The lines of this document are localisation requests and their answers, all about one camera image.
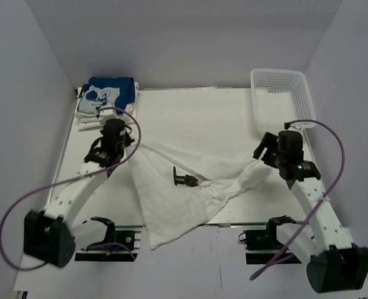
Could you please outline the blue white t shirt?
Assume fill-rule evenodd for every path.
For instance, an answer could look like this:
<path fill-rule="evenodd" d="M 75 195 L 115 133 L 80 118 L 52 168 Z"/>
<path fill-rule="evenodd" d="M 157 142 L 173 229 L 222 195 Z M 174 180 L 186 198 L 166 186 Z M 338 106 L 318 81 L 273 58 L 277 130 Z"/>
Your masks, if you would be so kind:
<path fill-rule="evenodd" d="M 132 77 L 91 77 L 79 93 L 77 112 L 94 115 L 106 106 L 124 110 L 136 97 L 137 84 Z"/>

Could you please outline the white t shirt robot print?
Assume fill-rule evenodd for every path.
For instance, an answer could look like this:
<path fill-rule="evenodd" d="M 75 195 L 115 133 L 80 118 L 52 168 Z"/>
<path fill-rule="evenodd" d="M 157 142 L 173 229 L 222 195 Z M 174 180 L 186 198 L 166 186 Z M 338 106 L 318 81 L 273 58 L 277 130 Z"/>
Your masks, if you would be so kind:
<path fill-rule="evenodd" d="M 204 224 L 272 169 L 250 155 L 223 158 L 143 143 L 129 159 L 152 250 Z"/>

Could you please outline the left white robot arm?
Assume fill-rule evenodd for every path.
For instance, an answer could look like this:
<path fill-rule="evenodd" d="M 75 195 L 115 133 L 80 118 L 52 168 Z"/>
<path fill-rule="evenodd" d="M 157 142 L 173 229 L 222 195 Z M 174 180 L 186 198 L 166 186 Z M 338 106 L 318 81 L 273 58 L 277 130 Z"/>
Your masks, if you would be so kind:
<path fill-rule="evenodd" d="M 39 212 L 27 213 L 23 246 L 26 255 L 59 268 L 70 262 L 76 250 L 74 220 L 96 189 L 127 160 L 125 149 L 133 142 L 127 130 L 123 120 L 107 120 L 77 177 Z"/>

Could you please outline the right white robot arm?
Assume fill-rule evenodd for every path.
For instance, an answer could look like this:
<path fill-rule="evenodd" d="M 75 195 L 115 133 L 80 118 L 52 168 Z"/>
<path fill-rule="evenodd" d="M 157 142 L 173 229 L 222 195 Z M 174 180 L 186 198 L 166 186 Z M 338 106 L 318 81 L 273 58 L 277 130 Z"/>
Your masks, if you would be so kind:
<path fill-rule="evenodd" d="M 368 273 L 368 248 L 356 245 L 324 196 L 317 166 L 304 159 L 302 135 L 267 132 L 253 156 L 279 171 L 306 215 L 300 225 L 288 216 L 271 218 L 264 240 L 280 254 L 290 251 L 306 264 L 316 293 L 360 290 Z"/>

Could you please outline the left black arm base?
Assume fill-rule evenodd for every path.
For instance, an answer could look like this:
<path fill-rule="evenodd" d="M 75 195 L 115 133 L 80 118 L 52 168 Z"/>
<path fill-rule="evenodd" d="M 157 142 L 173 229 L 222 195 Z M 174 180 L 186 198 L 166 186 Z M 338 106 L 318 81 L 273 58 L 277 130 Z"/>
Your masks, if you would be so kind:
<path fill-rule="evenodd" d="M 73 227 L 76 262 L 133 262 L 142 238 L 139 226 L 116 225 L 104 217 L 92 217 Z"/>

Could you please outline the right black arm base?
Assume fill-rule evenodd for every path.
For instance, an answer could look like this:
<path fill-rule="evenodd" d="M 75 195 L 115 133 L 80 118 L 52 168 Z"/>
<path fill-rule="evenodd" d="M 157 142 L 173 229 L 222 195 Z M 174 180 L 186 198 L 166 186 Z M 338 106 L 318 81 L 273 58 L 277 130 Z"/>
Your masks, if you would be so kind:
<path fill-rule="evenodd" d="M 246 263 L 248 265 L 264 264 L 283 246 L 273 236 L 276 228 L 282 224 L 300 224 L 289 216 L 270 218 L 264 229 L 248 229 L 242 231 L 238 240 L 245 244 Z"/>

